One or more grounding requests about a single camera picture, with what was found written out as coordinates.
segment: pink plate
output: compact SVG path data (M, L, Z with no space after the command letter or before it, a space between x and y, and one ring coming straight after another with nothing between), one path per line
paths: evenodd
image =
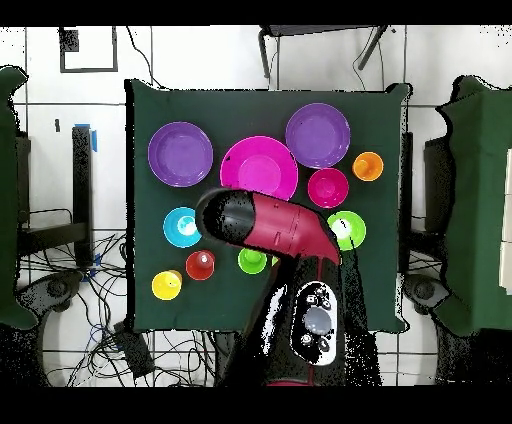
M293 196L298 180L297 162L288 148L261 135L236 143L220 166L223 187L257 191L283 200Z
M335 208L347 197L347 177L335 168L319 169L309 179L308 194L315 205Z

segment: purple plate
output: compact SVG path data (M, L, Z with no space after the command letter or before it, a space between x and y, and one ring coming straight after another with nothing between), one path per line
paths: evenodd
M350 144L347 119L336 108L311 103L293 114L286 126L286 145L297 162L308 168L338 163Z
M200 128L188 122L171 122L151 138L148 161L160 181L173 187L190 187L210 172L213 148Z

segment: red cup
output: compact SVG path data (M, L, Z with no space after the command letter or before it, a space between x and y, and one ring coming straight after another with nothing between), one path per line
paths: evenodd
M190 278L203 281L210 278L215 268L215 256L209 250L199 250L192 253L185 263L185 269Z

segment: lime green cup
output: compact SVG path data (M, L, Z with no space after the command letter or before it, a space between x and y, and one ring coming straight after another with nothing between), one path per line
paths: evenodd
M242 249L238 254L238 266L247 274L258 274L267 264L267 255L251 249Z

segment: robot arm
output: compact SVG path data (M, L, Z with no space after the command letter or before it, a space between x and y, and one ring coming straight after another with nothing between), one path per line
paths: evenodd
M340 257L325 220L259 193L217 189L196 207L205 237L280 258L228 361L223 385L345 385Z

